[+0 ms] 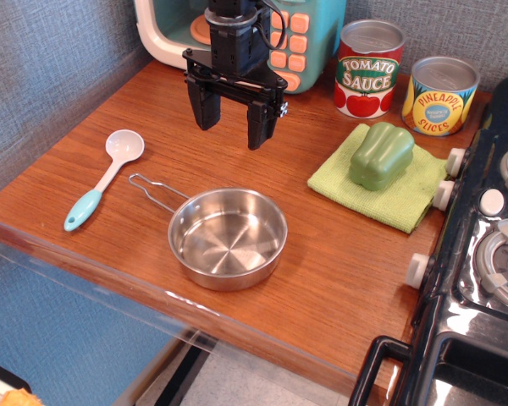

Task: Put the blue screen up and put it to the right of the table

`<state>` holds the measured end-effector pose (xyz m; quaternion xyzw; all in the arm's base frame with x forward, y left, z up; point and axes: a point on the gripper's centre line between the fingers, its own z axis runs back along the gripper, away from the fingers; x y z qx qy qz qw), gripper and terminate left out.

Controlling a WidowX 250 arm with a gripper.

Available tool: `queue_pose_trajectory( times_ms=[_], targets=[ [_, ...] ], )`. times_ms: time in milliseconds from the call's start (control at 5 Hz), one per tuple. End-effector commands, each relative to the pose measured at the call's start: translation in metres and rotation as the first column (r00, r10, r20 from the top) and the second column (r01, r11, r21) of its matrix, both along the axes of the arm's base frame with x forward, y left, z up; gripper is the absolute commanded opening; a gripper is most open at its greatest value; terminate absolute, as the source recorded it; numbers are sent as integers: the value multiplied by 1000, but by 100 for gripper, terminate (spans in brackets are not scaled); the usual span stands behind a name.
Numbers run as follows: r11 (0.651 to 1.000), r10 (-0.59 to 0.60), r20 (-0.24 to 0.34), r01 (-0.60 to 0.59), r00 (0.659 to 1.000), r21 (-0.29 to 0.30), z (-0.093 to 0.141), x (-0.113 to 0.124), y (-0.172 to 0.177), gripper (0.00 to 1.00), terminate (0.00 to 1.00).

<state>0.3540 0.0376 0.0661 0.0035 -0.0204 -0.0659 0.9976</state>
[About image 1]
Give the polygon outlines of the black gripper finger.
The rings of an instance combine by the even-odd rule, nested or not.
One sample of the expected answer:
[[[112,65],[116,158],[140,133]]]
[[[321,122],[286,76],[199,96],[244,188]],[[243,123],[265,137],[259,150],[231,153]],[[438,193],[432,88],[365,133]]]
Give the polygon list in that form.
[[[198,127],[208,130],[220,119],[221,98],[211,82],[200,81],[189,75],[186,78],[188,96]]]
[[[248,148],[256,150],[273,136],[279,116],[273,106],[261,101],[254,101],[248,106]]]

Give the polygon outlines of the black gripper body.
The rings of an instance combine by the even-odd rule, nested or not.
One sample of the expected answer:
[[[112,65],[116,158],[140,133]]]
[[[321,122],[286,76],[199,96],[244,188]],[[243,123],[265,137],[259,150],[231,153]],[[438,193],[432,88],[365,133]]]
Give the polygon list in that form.
[[[279,118],[287,113],[284,101],[287,82],[268,67],[269,52],[276,47],[269,40],[270,10],[207,10],[210,49],[187,48],[186,78],[211,82],[222,96],[250,105],[273,106]]]

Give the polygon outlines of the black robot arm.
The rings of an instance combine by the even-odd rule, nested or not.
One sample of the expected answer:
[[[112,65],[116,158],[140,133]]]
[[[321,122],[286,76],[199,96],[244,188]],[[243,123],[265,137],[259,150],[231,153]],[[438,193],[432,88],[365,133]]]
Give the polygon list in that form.
[[[287,113],[287,81],[268,66],[270,52],[284,44],[282,31],[270,42],[272,15],[285,17],[272,1],[210,1],[205,10],[210,49],[183,51],[185,83],[196,123],[208,130],[221,117],[221,99],[247,106],[248,148],[255,150],[273,136]]]

